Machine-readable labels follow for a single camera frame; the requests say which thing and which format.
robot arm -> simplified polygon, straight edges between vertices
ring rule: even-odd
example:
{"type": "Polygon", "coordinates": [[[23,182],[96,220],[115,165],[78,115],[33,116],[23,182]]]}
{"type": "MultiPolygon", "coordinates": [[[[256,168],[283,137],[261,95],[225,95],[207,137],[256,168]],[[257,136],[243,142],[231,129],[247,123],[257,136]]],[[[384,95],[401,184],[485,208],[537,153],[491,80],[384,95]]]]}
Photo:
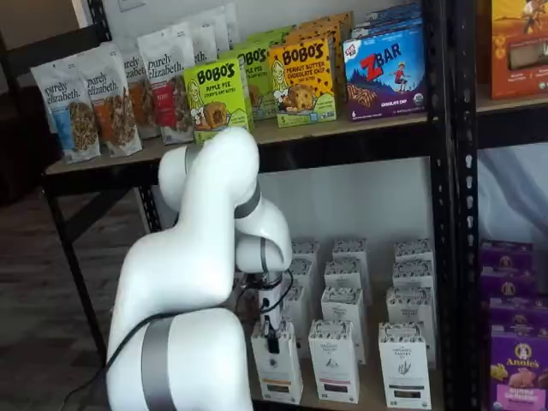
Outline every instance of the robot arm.
{"type": "Polygon", "coordinates": [[[162,159],[160,189],[180,217],[130,248],[109,358],[142,320],[184,314],[143,327],[120,353],[107,374],[114,411],[253,409],[241,325],[234,314],[211,307],[228,298],[236,261],[244,272],[289,267],[287,223],[260,195],[258,171],[256,143],[241,128],[219,133],[201,151],[186,146],[162,159]],[[243,235],[235,253],[236,227],[243,235]]]}

snack bag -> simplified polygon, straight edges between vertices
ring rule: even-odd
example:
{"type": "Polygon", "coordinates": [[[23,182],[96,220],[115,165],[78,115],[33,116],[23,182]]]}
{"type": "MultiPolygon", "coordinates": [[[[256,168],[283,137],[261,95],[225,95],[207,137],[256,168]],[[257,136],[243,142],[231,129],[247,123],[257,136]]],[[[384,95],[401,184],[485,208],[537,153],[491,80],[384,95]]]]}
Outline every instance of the snack bag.
{"type": "Polygon", "coordinates": [[[178,25],[138,38],[146,75],[151,82],[156,119],[164,144],[194,139],[182,72],[194,66],[192,40],[178,25]]]}
{"type": "Polygon", "coordinates": [[[156,125],[154,96],[137,44],[132,41],[127,48],[121,48],[121,52],[139,137],[143,140],[156,137],[160,135],[160,128],[156,125]]]}
{"type": "Polygon", "coordinates": [[[268,51],[268,65],[278,127],[337,119],[331,36],[275,45],[268,51]]]}
{"type": "Polygon", "coordinates": [[[118,48],[113,43],[103,43],[81,53],[75,61],[92,100],[99,138],[110,156],[123,157],[140,151],[126,71],[118,48]]]}
{"type": "Polygon", "coordinates": [[[247,86],[254,120],[276,116],[276,100],[272,94],[272,84],[268,79],[268,62],[266,61],[269,46],[269,40],[256,41],[239,45],[237,49],[227,51],[221,56],[245,60],[247,86]]]}
{"type": "Polygon", "coordinates": [[[253,112],[243,58],[222,58],[184,72],[196,141],[227,127],[253,130],[253,112]]]}
{"type": "Polygon", "coordinates": [[[65,161],[77,163],[101,155],[86,84],[68,59],[31,68],[59,133],[65,161]]]}

cookie image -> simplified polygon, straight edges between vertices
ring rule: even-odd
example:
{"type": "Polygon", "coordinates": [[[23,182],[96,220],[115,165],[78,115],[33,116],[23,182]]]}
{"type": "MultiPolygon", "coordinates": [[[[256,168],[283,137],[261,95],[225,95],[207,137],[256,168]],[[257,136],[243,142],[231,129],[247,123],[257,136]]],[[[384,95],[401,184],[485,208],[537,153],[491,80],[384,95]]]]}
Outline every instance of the cookie image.
{"type": "Polygon", "coordinates": [[[204,106],[205,121],[210,128],[217,128],[226,125],[226,104],[213,102],[204,106]]]}
{"type": "Polygon", "coordinates": [[[289,89],[289,98],[296,111],[311,110],[314,108],[314,91],[306,84],[297,84],[289,89]]]}

black cable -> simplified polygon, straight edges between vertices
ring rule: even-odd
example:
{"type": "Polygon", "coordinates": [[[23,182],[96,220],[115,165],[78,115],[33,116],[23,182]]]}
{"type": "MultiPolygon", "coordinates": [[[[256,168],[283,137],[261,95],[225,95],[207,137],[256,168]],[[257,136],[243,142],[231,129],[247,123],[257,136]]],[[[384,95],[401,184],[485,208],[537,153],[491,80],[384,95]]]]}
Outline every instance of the black cable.
{"type": "Polygon", "coordinates": [[[286,289],[283,294],[280,296],[279,300],[276,301],[276,304],[274,304],[273,306],[271,307],[267,307],[263,310],[259,310],[259,313],[260,314],[266,314],[266,313],[269,313],[270,311],[272,311],[273,309],[275,309],[277,306],[279,306],[280,304],[282,304],[282,301],[283,299],[287,296],[287,294],[289,293],[289,291],[291,290],[291,287],[293,287],[293,273],[291,272],[291,270],[288,270],[288,274],[289,276],[291,277],[291,281],[289,283],[289,286],[288,286],[288,289],[286,289]]]}
{"type": "Polygon", "coordinates": [[[69,399],[71,396],[73,396],[75,393],[77,393],[78,391],[81,391],[81,390],[84,390],[85,388],[87,388],[89,385],[92,385],[93,386],[97,383],[97,381],[99,380],[99,377],[102,377],[103,375],[106,375],[106,373],[110,370],[110,368],[112,367],[112,364],[114,364],[114,361],[116,360],[116,358],[118,358],[118,355],[122,352],[123,348],[129,343],[129,340],[131,340],[131,338],[133,338],[133,336],[137,333],[137,331],[139,331],[141,328],[143,328],[145,325],[151,323],[152,321],[156,320],[156,319],[168,319],[168,318],[171,318],[171,317],[175,317],[176,315],[178,315],[180,313],[162,313],[162,314],[154,314],[154,315],[151,315],[150,317],[147,317],[146,319],[143,319],[142,321],[140,321],[134,328],[131,329],[131,331],[123,338],[122,342],[120,342],[120,345],[118,345],[118,348],[116,349],[116,351],[112,354],[112,356],[110,357],[110,359],[107,361],[106,365],[102,366],[96,373],[95,375],[89,379],[88,381],[86,381],[84,384],[82,384],[81,386],[79,386],[78,388],[75,388],[74,390],[70,391],[63,399],[63,402],[61,403],[61,405],[59,406],[59,409],[58,411],[63,411],[63,408],[65,408],[65,406],[67,405],[67,403],[69,402],[69,399]]]}

granola bag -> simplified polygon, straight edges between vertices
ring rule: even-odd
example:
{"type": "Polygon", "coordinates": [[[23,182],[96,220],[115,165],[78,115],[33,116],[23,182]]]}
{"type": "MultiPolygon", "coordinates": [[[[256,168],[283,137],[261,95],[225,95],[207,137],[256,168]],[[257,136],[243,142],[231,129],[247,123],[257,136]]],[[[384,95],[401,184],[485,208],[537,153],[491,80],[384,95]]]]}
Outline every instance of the granola bag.
{"type": "Polygon", "coordinates": [[[92,103],[70,57],[31,71],[55,120],[65,161],[71,164],[100,156],[92,103]]]}
{"type": "Polygon", "coordinates": [[[129,98],[134,109],[137,131],[142,140],[151,139],[160,135],[160,128],[156,125],[154,114],[154,96],[151,83],[146,78],[145,64],[140,56],[137,44],[134,41],[120,48],[123,66],[128,79],[129,98]]]}
{"type": "Polygon", "coordinates": [[[194,129],[182,72],[194,66],[192,39],[174,25],[137,39],[164,144],[189,142],[194,129]]]}
{"type": "Polygon", "coordinates": [[[85,51],[76,64],[99,125],[99,138],[111,157],[130,156],[142,149],[129,97],[122,54],[113,43],[85,51]]]}

